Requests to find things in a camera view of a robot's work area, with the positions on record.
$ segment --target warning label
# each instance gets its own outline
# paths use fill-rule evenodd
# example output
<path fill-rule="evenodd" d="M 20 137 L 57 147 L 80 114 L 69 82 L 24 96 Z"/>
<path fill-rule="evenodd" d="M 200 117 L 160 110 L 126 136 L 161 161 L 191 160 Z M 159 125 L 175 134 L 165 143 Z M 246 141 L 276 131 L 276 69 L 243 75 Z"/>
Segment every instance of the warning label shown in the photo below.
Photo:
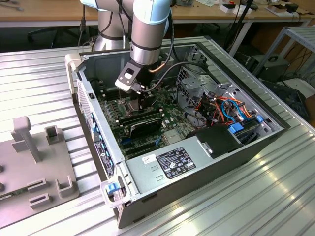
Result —
<path fill-rule="evenodd" d="M 196 168 L 183 147 L 157 156 L 156 159 L 169 179 Z"/>

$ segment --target metal shelf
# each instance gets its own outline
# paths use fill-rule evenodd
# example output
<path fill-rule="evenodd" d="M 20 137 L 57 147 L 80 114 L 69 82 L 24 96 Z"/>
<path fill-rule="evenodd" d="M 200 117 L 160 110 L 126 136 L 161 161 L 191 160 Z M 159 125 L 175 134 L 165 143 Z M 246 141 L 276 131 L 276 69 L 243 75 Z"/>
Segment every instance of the metal shelf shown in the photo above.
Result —
<path fill-rule="evenodd" d="M 254 72 L 252 73 L 254 76 L 257 76 L 264 64 L 277 48 L 277 46 L 282 42 L 285 36 L 289 36 L 291 41 L 287 44 L 287 46 L 281 52 L 281 56 L 284 56 L 289 48 L 292 46 L 293 42 L 296 41 L 302 44 L 305 48 L 309 49 L 313 53 L 315 53 L 315 27 L 284 27 L 276 40 L 270 46 L 268 52 L 265 57 L 260 61 Z M 309 65 L 309 67 L 305 70 L 302 75 L 302 78 L 315 67 L 315 60 Z"/>

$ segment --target green circuit board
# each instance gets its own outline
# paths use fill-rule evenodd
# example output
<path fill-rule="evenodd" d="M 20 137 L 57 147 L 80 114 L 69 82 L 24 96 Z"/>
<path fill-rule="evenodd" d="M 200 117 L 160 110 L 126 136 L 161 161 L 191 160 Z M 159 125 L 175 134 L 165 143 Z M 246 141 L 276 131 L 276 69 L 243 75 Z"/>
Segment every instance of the green circuit board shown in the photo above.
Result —
<path fill-rule="evenodd" d="M 184 139 L 189 132 L 196 129 L 191 122 L 185 118 L 183 112 L 177 107 L 177 104 L 173 101 L 171 95 L 172 92 L 162 89 L 156 94 L 152 94 L 154 97 L 153 105 L 148 107 L 145 111 L 131 111 L 128 106 L 128 103 L 131 101 L 130 97 L 111 101 L 107 101 L 104 97 L 98 99 L 107 122 L 109 123 L 116 141 L 126 159 L 131 159 L 171 144 L 167 139 L 169 136 L 168 134 L 173 134 L 170 139 L 171 142 L 174 140 L 180 141 Z M 150 135 L 128 140 L 126 136 L 128 127 L 120 126 L 117 123 L 117 120 L 119 118 L 128 118 L 137 114 L 147 113 L 156 109 L 163 110 L 163 115 L 161 116 L 161 128 Z"/>

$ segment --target grey plastic stand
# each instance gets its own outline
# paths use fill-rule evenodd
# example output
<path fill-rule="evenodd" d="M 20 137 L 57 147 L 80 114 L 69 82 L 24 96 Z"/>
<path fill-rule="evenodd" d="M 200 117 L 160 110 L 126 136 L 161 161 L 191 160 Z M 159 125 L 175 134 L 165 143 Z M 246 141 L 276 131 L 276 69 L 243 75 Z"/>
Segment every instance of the grey plastic stand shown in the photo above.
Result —
<path fill-rule="evenodd" d="M 0 228 L 79 196 L 63 131 L 31 135 L 28 117 L 13 124 L 14 140 L 0 143 Z"/>

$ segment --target metal slotted surface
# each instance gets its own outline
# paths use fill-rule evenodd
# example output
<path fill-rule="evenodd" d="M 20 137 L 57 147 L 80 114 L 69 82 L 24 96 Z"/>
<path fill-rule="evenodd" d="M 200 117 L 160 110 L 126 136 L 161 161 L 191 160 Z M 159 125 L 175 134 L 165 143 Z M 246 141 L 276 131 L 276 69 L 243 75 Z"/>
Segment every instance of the metal slotted surface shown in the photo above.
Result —
<path fill-rule="evenodd" d="M 118 229 L 103 202 L 98 178 L 71 103 L 63 58 L 77 48 L 0 55 L 0 140 L 11 139 L 14 117 L 28 115 L 32 132 L 64 129 L 81 196 L 24 221 L 1 235 L 314 235 L 314 129 L 240 64 L 204 37 L 202 42 L 242 79 L 291 129 L 248 164 L 216 179 L 142 221 Z M 209 70 L 224 80 L 213 65 Z"/>
<path fill-rule="evenodd" d="M 284 32 L 315 53 L 315 27 L 288 27 Z"/>

